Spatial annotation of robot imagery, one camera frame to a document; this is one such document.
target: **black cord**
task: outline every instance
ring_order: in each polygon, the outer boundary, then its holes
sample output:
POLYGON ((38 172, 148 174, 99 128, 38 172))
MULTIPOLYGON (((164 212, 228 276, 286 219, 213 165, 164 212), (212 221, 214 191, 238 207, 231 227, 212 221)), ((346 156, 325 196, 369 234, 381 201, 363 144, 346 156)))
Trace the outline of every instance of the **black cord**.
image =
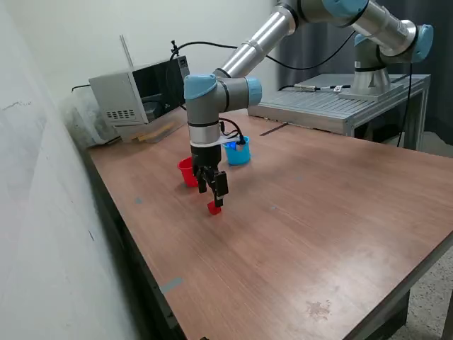
POLYGON ((323 60, 322 62, 320 62, 319 64, 316 64, 316 65, 313 65, 313 66, 310 66, 310 67, 292 67, 292 66, 289 66, 289 65, 286 65, 286 64, 283 64, 282 62, 279 62, 278 60, 272 58, 272 57, 269 57, 268 55, 266 55, 266 57, 270 60, 272 60, 273 62, 276 62, 277 64, 283 66, 283 67, 286 67, 287 69, 293 69, 295 71, 306 71, 308 69, 315 69, 317 67, 320 67, 322 64, 325 64, 327 63, 330 59, 332 59, 333 57, 335 57, 342 49, 343 47, 345 47, 345 45, 348 43, 348 41, 352 38, 352 36, 355 34, 355 32, 352 32, 349 37, 345 40, 345 42, 327 59, 323 60))
POLYGON ((408 99, 406 101, 406 109, 404 111, 404 116, 403 116, 403 124, 401 124, 401 131, 399 133, 399 138, 398 138, 398 144, 396 147, 399 147, 401 143, 401 138, 403 137, 403 131, 404 131, 404 125, 406 124, 406 119, 408 117, 408 112, 409 112, 409 102, 411 101, 411 92, 412 92, 412 63, 409 67, 409 90, 408 90, 408 99))
POLYGON ((228 123, 232 124, 232 125, 236 128, 236 130, 237 130, 237 132, 238 132, 238 134, 239 134, 239 138, 240 138, 240 141, 238 142, 239 145, 244 145, 244 144, 246 143, 245 139, 243 138, 243 134, 242 134, 242 131, 241 131, 241 128, 239 127, 239 125, 237 125, 237 124, 236 124, 233 120, 231 120, 231 119, 219 118, 219 120, 222 121, 222 122, 228 122, 228 123))
MULTIPOLYGON (((335 87, 337 87, 337 85, 330 85, 330 86, 323 86, 323 87, 317 87, 315 86, 314 90, 315 91, 320 91, 320 90, 325 90, 325 89, 331 89, 333 90, 335 87)), ((351 85, 342 85, 342 88, 343 89, 350 89, 351 88, 351 85)), ((281 90, 284 90, 284 89, 301 89, 303 90, 304 88, 303 87, 297 87, 297 86, 294 86, 294 85, 285 85, 285 86, 282 86, 278 89, 278 91, 281 91, 281 90)))
POLYGON ((289 88, 294 88, 294 85, 285 85, 285 86, 282 86, 278 89, 278 91, 281 91, 281 90, 284 90, 284 89, 289 89, 289 88))
POLYGON ((81 89, 82 87, 90 87, 90 86, 91 86, 90 84, 74 86, 72 88, 71 92, 74 92, 75 89, 81 89))
MULTIPOLYGON (((272 58, 269 55, 266 55, 266 58, 268 58, 269 60, 272 60, 273 62, 276 62, 280 66, 286 67, 287 69, 293 69, 295 71, 306 71, 308 69, 315 69, 317 67, 320 67, 322 64, 327 63, 330 59, 335 57, 341 51, 341 49, 343 49, 343 47, 345 47, 345 45, 353 37, 354 34, 355 34, 355 32, 352 32, 349 35, 349 37, 345 40, 345 42, 329 58, 325 59, 324 61, 320 62, 319 64, 316 64, 316 65, 313 65, 313 66, 310 66, 310 67, 293 67, 293 66, 289 66, 289 65, 286 65, 286 64, 284 64, 283 62, 281 62, 279 60, 276 60, 275 58, 272 58)), ((187 46, 191 46, 191 45, 209 45, 209 46, 215 46, 215 47, 221 47, 221 48, 229 48, 231 50, 235 50, 236 48, 238 48, 237 46, 222 45, 222 44, 217 44, 215 42, 209 42, 209 41, 192 41, 192 42, 187 42, 186 44, 182 44, 179 47, 176 47, 175 45, 173 45, 173 46, 175 46, 175 48, 173 49, 173 53, 171 55, 170 60, 173 60, 173 58, 179 53, 179 51, 181 49, 183 49, 184 47, 187 47, 187 46)))

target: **gray floor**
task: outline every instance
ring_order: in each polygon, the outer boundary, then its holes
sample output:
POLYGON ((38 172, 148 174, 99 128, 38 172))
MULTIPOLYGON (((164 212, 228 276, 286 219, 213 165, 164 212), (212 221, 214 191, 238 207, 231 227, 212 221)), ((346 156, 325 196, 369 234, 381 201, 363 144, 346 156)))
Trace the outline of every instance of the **gray floor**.
MULTIPOLYGON (((389 141, 388 144, 396 145, 396 139, 389 141)), ((422 151, 453 158, 453 146, 445 144, 431 132, 425 133, 422 151)), ((439 339, 452 290, 453 248, 412 289, 408 323, 392 337, 392 340, 439 339)))

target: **red cup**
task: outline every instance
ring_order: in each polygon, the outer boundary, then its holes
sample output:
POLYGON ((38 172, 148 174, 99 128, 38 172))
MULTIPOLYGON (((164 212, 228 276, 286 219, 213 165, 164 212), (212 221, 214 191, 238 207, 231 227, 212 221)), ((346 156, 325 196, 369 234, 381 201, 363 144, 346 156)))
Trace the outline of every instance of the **red cup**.
POLYGON ((189 188, 198 188, 198 181, 195 176, 193 176, 192 169, 192 157, 186 158, 183 161, 180 161, 178 164, 178 169, 181 170, 186 186, 189 188))

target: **table leg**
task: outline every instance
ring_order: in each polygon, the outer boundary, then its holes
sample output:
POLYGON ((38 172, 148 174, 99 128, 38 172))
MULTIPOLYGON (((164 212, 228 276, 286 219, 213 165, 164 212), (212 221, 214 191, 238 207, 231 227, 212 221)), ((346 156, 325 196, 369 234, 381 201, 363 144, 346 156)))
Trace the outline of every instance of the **table leg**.
POLYGON ((405 149, 420 150, 422 147, 427 102, 427 91, 423 91, 421 94, 411 98, 404 128, 405 149))
POLYGON ((409 298, 411 292, 409 291, 393 308, 390 313, 385 316, 384 323, 374 333, 367 337, 366 340, 385 340, 390 339, 402 326, 404 326, 408 319, 409 298))
POLYGON ((453 293, 450 300, 450 307, 448 308, 442 340, 453 340, 453 293))

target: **gray tape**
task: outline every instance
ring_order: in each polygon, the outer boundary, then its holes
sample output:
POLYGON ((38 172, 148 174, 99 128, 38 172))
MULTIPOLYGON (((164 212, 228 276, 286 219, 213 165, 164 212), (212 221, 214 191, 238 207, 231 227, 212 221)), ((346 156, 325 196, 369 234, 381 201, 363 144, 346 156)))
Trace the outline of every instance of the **gray tape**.
POLYGON ((162 294, 168 293, 170 290, 178 287, 181 283, 183 283, 182 278, 175 278, 174 280, 170 281, 166 285, 163 285, 162 287, 159 287, 161 290, 162 294))

